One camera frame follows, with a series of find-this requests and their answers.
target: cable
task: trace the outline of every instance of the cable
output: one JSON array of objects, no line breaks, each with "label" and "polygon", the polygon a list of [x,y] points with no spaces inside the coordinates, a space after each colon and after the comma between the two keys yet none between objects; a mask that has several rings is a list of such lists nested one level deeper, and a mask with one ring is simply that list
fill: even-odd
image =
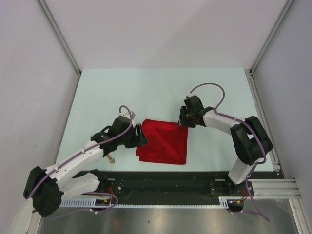
[{"label": "cable", "polygon": [[[113,209],[113,207],[118,204],[118,197],[116,197],[114,194],[98,193],[98,192],[89,192],[89,193],[86,193],[86,194],[89,194],[89,195],[101,195],[101,196],[112,196],[116,200],[116,202],[113,205],[111,205],[111,206],[109,206],[109,207],[107,207],[107,208],[105,208],[104,210],[101,210],[101,211],[94,211],[94,214],[98,214],[98,213],[103,213],[103,212],[109,211],[109,210]],[[80,211],[90,211],[90,212],[93,212],[93,210],[91,208],[90,209],[84,208],[84,209],[79,209],[79,210],[68,212],[66,214],[57,216],[55,218],[51,218],[49,220],[56,220],[56,219],[59,219],[59,218],[63,218],[65,216],[68,216],[68,215],[71,215],[71,214],[74,214],[74,213],[77,213],[77,212],[80,212]]]},{"label": "cable", "polygon": [[248,192],[248,194],[249,194],[249,197],[250,197],[250,199],[251,199],[253,205],[254,205],[255,208],[258,210],[258,212],[256,212],[256,211],[241,211],[241,212],[236,212],[236,213],[251,213],[251,214],[257,214],[257,215],[262,216],[267,222],[269,222],[270,219],[269,219],[268,217],[266,217],[266,216],[262,213],[262,211],[260,210],[260,208],[259,208],[258,205],[256,204],[256,202],[255,202],[253,196],[251,195],[251,193],[250,193],[250,191],[249,191],[249,189],[248,189],[248,179],[249,179],[249,177],[251,176],[251,174],[254,172],[256,166],[257,166],[258,164],[264,164],[264,163],[267,161],[267,156],[266,156],[266,153],[265,153],[265,151],[264,151],[264,148],[263,148],[263,146],[262,146],[262,144],[261,144],[261,142],[260,142],[258,136],[255,134],[255,132],[252,130],[252,128],[251,128],[247,123],[245,123],[244,121],[242,121],[242,120],[240,120],[240,119],[237,119],[237,118],[235,118],[235,117],[233,117],[233,116],[229,116],[229,115],[226,115],[226,114],[223,114],[223,113],[219,113],[219,112],[217,111],[218,107],[221,105],[221,103],[223,102],[223,100],[224,100],[224,98],[225,98],[225,91],[224,91],[224,89],[223,89],[223,87],[222,87],[221,85],[216,84],[216,83],[203,83],[203,84],[200,84],[200,85],[196,86],[195,88],[193,88],[193,89],[190,91],[190,94],[191,94],[195,89],[197,89],[198,87],[203,86],[203,85],[215,85],[215,86],[219,87],[219,88],[222,90],[223,96],[222,96],[221,101],[218,103],[218,105],[217,105],[217,106],[215,107],[215,109],[214,109],[215,114],[242,123],[242,124],[252,133],[252,135],[253,135],[253,137],[255,138],[257,144],[259,145],[260,150],[261,150],[261,153],[262,153],[262,155],[263,155],[263,160],[262,160],[261,162],[256,162],[256,163],[254,164],[253,168],[250,170],[250,172],[248,173],[248,175],[246,176],[246,179],[245,179],[245,185],[246,185],[247,192]]},{"label": "cable", "polygon": [[243,194],[243,201],[246,201],[248,198],[247,193],[245,192],[245,190],[242,189],[242,194]]},{"label": "cable", "polygon": [[[121,109],[122,109],[122,108],[125,108],[125,109],[128,111],[129,116],[130,116],[130,123],[129,123],[129,126],[126,128],[126,130],[123,131],[122,133],[118,134],[117,136],[114,136],[114,137],[112,137],[112,138],[109,138],[108,140],[104,140],[104,141],[102,141],[102,142],[100,142],[100,143],[98,143],[98,144],[95,144],[95,145],[93,145],[93,146],[90,146],[89,148],[87,148],[87,149],[84,150],[84,153],[86,153],[87,151],[89,151],[89,150],[91,150],[91,149],[93,149],[93,148],[95,148],[95,147],[97,147],[97,146],[99,146],[99,145],[106,144],[106,143],[108,143],[108,142],[110,142],[110,141],[112,141],[112,140],[117,139],[118,137],[121,137],[122,135],[124,135],[124,134],[131,128],[131,126],[132,126],[132,120],[133,120],[133,119],[132,119],[131,111],[130,111],[130,109],[129,109],[127,106],[121,105],[121,106],[119,107],[119,112],[120,112],[120,113],[121,113]],[[75,158],[77,158],[78,156],[80,156],[80,155],[82,155],[82,154],[84,154],[84,153],[83,153],[82,151],[78,152],[77,154],[75,154],[74,156],[72,156],[71,158],[69,158],[68,160],[66,160],[65,162],[63,162],[62,164],[60,164],[60,165],[58,166],[58,168],[59,168],[59,169],[62,168],[63,166],[65,166],[66,164],[68,164],[69,162],[71,162],[72,160],[74,160]],[[33,190],[31,191],[31,193],[29,194],[29,196],[28,196],[27,199],[31,198],[31,197],[34,195],[34,193],[36,192],[36,190],[39,188],[39,186],[40,186],[50,175],[52,175],[54,172],[56,172],[56,169],[53,169],[53,170],[50,171],[46,176],[44,176],[44,177],[39,181],[39,183],[33,188]]]},{"label": "cable", "polygon": [[115,195],[112,187],[108,187],[108,190],[111,192],[112,195]]}]

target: black joint housing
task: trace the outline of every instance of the black joint housing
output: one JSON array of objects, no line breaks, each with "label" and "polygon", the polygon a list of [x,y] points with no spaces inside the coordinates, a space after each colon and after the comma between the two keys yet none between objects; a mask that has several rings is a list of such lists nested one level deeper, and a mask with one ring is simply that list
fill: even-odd
[{"label": "black joint housing", "polygon": [[[259,138],[265,154],[271,151],[273,148],[272,142],[260,120],[255,116],[251,116],[247,118],[245,122]],[[255,138],[252,137],[249,139],[248,134],[251,134],[251,132],[242,123],[236,124],[231,128],[231,135],[238,158],[245,164],[253,165],[255,161],[263,157],[263,155]]]},{"label": "black joint housing", "polygon": [[[45,176],[45,170],[39,166],[31,170],[23,193],[24,198],[28,199],[31,191]],[[63,192],[59,190],[56,180],[48,177],[33,194],[33,207],[42,217],[47,217],[60,206],[62,195]]]},{"label": "black joint housing", "polygon": [[181,106],[178,125],[194,128],[196,125],[205,126],[203,116],[213,107],[204,108],[196,95],[184,99],[185,106]]},{"label": "black joint housing", "polygon": [[98,169],[91,170],[90,173],[94,174],[100,182],[96,191],[102,193],[105,190],[107,190],[109,181],[105,173],[102,171],[99,171]]},{"label": "black joint housing", "polygon": [[[130,120],[126,117],[119,116],[114,120],[112,126],[105,127],[101,132],[94,134],[91,140],[96,143],[100,143],[104,140],[116,137],[122,132],[124,132],[130,124]],[[108,142],[101,144],[100,148],[104,151],[104,156],[108,155],[110,152],[115,151],[119,145],[124,145],[126,148],[134,148],[138,146],[143,146],[148,144],[141,124],[136,124],[131,126],[130,129],[122,136]]]}]

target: red cloth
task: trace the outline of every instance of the red cloth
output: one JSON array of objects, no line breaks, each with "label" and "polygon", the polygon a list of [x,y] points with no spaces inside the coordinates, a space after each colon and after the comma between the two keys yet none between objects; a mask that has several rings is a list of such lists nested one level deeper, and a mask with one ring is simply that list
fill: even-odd
[{"label": "red cloth", "polygon": [[177,123],[146,119],[142,123],[148,145],[138,147],[140,161],[186,164],[187,131]]}]

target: light blue table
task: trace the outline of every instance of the light blue table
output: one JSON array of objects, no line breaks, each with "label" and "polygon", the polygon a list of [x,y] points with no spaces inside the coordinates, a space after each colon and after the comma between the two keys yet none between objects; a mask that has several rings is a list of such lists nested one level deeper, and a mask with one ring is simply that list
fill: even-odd
[{"label": "light blue table", "polygon": [[[135,112],[135,123],[149,118],[177,122],[180,106],[189,91],[198,84],[222,85],[226,97],[219,111],[236,117],[257,116],[252,95],[242,68],[191,69],[85,69],[82,72],[69,115],[57,162],[81,148],[90,134],[111,125],[120,105]],[[204,106],[215,106],[222,92],[215,86],[195,91]],[[120,146],[111,153],[115,164],[105,157],[86,170],[107,171],[228,171],[235,154],[231,136],[212,128],[189,129],[186,165],[140,162],[136,148]],[[273,171],[271,159],[257,167]]]}]

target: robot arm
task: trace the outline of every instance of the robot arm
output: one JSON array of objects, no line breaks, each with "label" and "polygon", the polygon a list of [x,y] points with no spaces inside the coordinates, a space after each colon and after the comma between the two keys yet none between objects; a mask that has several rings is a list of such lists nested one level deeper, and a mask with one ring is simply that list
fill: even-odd
[{"label": "robot arm", "polygon": [[[194,128],[196,125],[219,129],[232,136],[238,159],[229,172],[229,179],[236,185],[242,183],[256,162],[262,160],[262,153],[251,132],[241,123],[218,115],[213,107],[203,107],[197,96],[187,97],[181,106],[178,124]],[[265,153],[272,150],[272,143],[257,117],[236,118],[247,123],[259,138]]]},{"label": "robot arm", "polygon": [[28,199],[33,193],[31,196],[33,207],[42,217],[46,217],[52,214],[61,202],[80,194],[95,191],[100,184],[105,185],[107,177],[98,170],[92,170],[77,178],[73,177],[86,165],[115,151],[119,145],[134,148],[148,144],[141,125],[134,125],[130,121],[129,114],[121,115],[111,126],[92,135],[85,146],[64,161],[46,169],[35,167],[29,174],[23,196]]}]

